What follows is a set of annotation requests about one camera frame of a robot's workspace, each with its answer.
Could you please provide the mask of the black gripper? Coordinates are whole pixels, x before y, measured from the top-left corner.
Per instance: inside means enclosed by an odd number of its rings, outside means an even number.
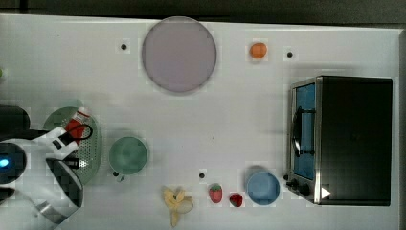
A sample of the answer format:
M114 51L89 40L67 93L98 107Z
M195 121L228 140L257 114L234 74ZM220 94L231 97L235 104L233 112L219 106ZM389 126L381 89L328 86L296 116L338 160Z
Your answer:
M79 134L75 130L69 130L58 137L58 140L66 148L75 149L80 142Z

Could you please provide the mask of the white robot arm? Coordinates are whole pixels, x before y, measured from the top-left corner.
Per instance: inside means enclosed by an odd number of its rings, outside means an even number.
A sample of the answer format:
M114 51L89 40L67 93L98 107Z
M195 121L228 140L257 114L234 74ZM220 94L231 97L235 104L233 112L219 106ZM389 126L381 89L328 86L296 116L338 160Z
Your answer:
M83 185L64 162L78 148L60 126L1 142L1 230L54 230L81 207Z

